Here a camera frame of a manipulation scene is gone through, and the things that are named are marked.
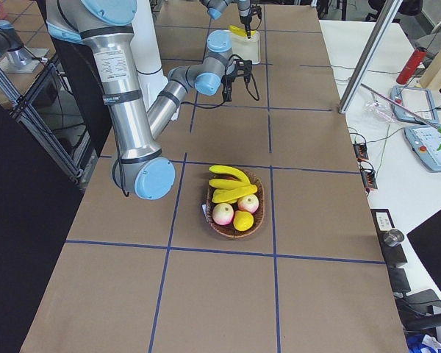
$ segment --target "black panel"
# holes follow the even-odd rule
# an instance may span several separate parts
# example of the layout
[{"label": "black panel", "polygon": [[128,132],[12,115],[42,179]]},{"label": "black panel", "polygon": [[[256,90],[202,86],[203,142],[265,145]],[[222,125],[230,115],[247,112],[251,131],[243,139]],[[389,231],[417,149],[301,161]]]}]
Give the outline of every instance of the black panel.
[{"label": "black panel", "polygon": [[[46,0],[36,2],[45,20]],[[99,156],[111,129],[111,118],[108,108],[103,104],[93,53],[87,46],[54,38],[52,42]]]},{"label": "black panel", "polygon": [[0,106],[0,353],[19,352],[81,199]]},{"label": "black panel", "polygon": [[441,211],[412,230],[408,239],[441,290]]}]

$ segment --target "fruit basket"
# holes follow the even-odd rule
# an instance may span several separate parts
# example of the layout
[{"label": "fruit basket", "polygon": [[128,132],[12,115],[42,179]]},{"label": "fruit basket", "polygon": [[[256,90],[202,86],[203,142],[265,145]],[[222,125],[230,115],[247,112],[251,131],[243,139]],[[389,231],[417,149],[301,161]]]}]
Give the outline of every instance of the fruit basket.
[{"label": "fruit basket", "polygon": [[[258,210],[253,214],[254,217],[254,223],[253,226],[250,229],[247,229],[246,231],[239,231],[234,228],[233,223],[227,224],[226,226],[221,226],[219,224],[216,224],[212,219],[212,211],[215,207],[215,203],[212,202],[212,196],[214,194],[215,189],[212,186],[208,187],[207,190],[207,202],[206,202],[206,217],[209,225],[219,234],[223,235],[224,237],[228,237],[231,239],[238,239],[238,238],[244,238],[252,233],[254,233],[262,224],[263,217],[265,214],[265,195],[263,192],[263,185],[260,181],[260,179],[250,171],[246,171],[244,169],[240,169],[243,173],[247,175],[247,177],[250,179],[251,184],[255,184],[258,188],[258,191],[256,193],[259,206]],[[238,210],[237,204],[232,205],[234,210]]]}]

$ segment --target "red cylinder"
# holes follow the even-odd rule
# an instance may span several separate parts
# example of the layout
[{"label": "red cylinder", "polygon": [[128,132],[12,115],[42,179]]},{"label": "red cylinder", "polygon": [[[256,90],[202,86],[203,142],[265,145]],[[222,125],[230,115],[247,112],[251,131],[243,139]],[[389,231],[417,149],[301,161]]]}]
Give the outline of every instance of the red cylinder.
[{"label": "red cylinder", "polygon": [[422,47],[418,47],[413,51],[412,56],[409,58],[409,61],[406,62],[404,69],[400,72],[400,75],[397,77],[397,83],[401,85],[405,85],[410,77],[415,73],[415,70],[421,64],[423,59],[426,56],[426,49]]}]

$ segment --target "brown basket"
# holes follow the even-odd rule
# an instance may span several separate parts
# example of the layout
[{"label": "brown basket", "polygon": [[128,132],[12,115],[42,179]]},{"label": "brown basket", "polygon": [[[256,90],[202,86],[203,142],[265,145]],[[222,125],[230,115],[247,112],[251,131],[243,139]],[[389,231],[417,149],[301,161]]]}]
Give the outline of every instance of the brown basket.
[{"label": "brown basket", "polygon": [[[247,175],[247,177],[250,179],[250,183],[255,184],[258,188],[256,195],[259,201],[259,206],[258,206],[258,210],[253,214],[254,223],[250,229],[241,232],[234,228],[233,223],[227,224],[226,226],[220,226],[219,224],[216,224],[212,220],[212,210],[216,205],[215,203],[212,202],[212,195],[215,189],[212,186],[209,186],[207,189],[207,202],[206,202],[207,221],[217,233],[231,239],[244,238],[247,235],[250,235],[251,233],[255,232],[261,226],[263,222],[263,216],[265,214],[265,196],[263,193],[262,182],[255,174],[251,173],[250,171],[246,171],[243,169],[241,169],[241,171],[243,171],[243,173]],[[233,204],[232,206],[234,207],[234,210],[238,210],[237,204]]]}]

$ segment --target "apple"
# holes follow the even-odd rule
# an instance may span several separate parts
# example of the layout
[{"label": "apple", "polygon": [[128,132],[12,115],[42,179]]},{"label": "apple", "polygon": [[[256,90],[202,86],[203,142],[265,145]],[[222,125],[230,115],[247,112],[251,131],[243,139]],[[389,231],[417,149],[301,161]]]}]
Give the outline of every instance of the apple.
[{"label": "apple", "polygon": [[239,198],[237,201],[237,206],[241,211],[255,213],[255,211],[258,210],[259,201],[256,195],[251,194]]},{"label": "apple", "polygon": [[216,204],[214,210],[212,210],[212,220],[220,226],[226,226],[232,222],[233,217],[234,208],[226,202]]}]

